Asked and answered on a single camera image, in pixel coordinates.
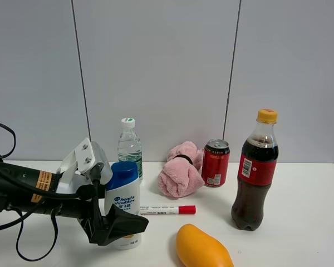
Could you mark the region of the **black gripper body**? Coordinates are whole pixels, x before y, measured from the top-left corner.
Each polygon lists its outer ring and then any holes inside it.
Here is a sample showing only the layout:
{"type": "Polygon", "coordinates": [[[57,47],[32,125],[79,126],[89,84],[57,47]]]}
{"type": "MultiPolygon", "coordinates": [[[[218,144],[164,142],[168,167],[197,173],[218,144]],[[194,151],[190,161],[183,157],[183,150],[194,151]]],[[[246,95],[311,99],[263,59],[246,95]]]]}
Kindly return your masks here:
{"type": "Polygon", "coordinates": [[[107,215],[101,215],[99,187],[99,182],[93,182],[92,188],[94,189],[95,196],[88,202],[88,208],[79,222],[90,244],[106,246],[117,240],[114,232],[116,209],[112,206],[107,215]]]}

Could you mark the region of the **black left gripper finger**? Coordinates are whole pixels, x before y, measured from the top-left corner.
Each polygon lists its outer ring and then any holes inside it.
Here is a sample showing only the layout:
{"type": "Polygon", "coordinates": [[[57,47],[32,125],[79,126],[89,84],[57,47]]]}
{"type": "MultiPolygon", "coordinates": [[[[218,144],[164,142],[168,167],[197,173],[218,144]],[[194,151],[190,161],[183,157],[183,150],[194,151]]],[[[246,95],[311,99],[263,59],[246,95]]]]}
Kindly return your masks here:
{"type": "Polygon", "coordinates": [[[116,205],[111,206],[106,218],[109,231],[107,243],[112,243],[129,235],[143,233],[149,223],[147,218],[130,214],[119,209],[116,205]]]}

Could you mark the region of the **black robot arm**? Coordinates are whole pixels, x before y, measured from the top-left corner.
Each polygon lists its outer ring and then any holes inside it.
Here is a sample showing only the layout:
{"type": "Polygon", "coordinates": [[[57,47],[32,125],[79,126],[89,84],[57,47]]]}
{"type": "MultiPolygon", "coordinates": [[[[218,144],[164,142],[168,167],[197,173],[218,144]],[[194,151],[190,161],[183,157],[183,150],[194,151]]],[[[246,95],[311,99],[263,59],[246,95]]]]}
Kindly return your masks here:
{"type": "Polygon", "coordinates": [[[88,171],[72,174],[84,184],[73,193],[59,193],[64,173],[56,174],[3,162],[0,155],[0,212],[16,211],[19,219],[0,225],[0,231],[23,225],[31,214],[50,215],[55,233],[56,217],[77,219],[91,244],[108,245],[131,234],[143,233],[149,223],[140,215],[132,215],[113,205],[103,216],[99,199],[103,197],[104,164],[98,163],[88,171]]]}

